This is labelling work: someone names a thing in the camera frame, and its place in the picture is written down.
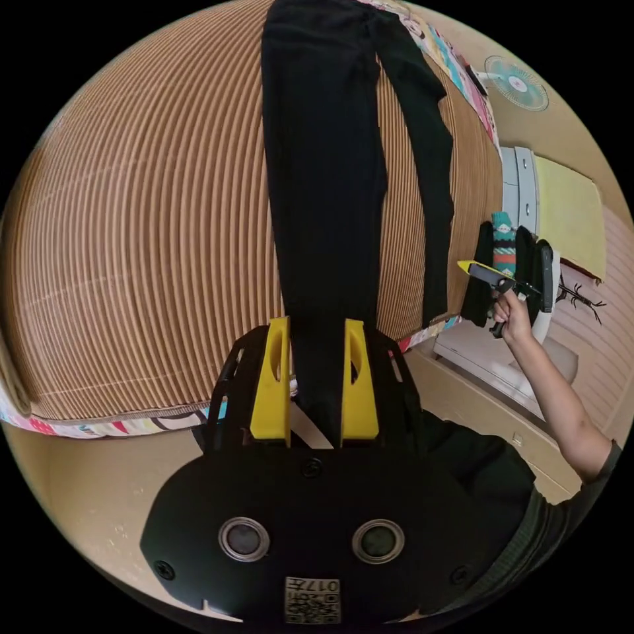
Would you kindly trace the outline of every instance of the patterned fabric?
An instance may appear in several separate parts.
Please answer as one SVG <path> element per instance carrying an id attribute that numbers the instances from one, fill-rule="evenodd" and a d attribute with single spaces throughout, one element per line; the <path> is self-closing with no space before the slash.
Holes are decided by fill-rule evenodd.
<path id="1" fill-rule="evenodd" d="M 493 214 L 493 267 L 515 277 L 516 247 L 515 230 L 511 218 L 505 211 Z"/>

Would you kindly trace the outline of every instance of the pant leg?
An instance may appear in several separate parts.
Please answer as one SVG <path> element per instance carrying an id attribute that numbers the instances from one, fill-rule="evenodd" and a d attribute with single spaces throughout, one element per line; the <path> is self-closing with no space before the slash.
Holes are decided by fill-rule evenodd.
<path id="1" fill-rule="evenodd" d="M 446 92 L 398 16 L 372 9 L 368 26 L 398 97 L 416 164 L 425 215 L 422 310 L 426 328 L 447 311 L 447 264 L 454 217 L 450 190 L 453 138 L 438 107 Z"/>
<path id="2" fill-rule="evenodd" d="M 386 168 L 379 66 L 351 0 L 276 0 L 262 34 L 271 220 L 300 407 L 334 443 L 343 321 L 376 323 Z"/>

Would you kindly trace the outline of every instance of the qr code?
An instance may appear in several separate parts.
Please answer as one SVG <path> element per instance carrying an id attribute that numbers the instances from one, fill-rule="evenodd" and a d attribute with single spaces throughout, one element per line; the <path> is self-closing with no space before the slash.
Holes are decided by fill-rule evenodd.
<path id="1" fill-rule="evenodd" d="M 284 589 L 287 623 L 336 625 L 341 623 L 338 579 L 287 577 Z"/>

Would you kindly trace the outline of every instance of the person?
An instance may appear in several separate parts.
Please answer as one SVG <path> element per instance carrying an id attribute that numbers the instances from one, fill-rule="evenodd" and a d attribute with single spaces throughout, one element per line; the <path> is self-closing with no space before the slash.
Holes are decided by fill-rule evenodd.
<path id="1" fill-rule="evenodd" d="M 526 375 L 561 455 L 581 479 L 581 489 L 569 500 L 549 504 L 536 490 L 530 467 L 507 441 L 423 410 L 419 427 L 427 450 L 481 505 L 499 544 L 484 576 L 441 613 L 499 596 L 546 561 L 586 516 L 621 454 L 595 427 L 581 399 L 534 338 L 525 302 L 512 290 L 497 295 L 494 319 L 504 324 L 502 337 Z M 415 613 L 404 620 L 422 616 L 429 615 Z"/>

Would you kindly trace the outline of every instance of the white dresser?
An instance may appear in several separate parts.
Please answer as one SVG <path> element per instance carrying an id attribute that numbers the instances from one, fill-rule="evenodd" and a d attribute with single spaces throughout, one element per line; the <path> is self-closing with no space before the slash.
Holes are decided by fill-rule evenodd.
<path id="1" fill-rule="evenodd" d="M 540 196 L 533 152 L 527 147 L 503 147 L 501 150 L 502 210 L 509 214 L 514 228 L 526 227 L 531 233 L 538 234 Z"/>

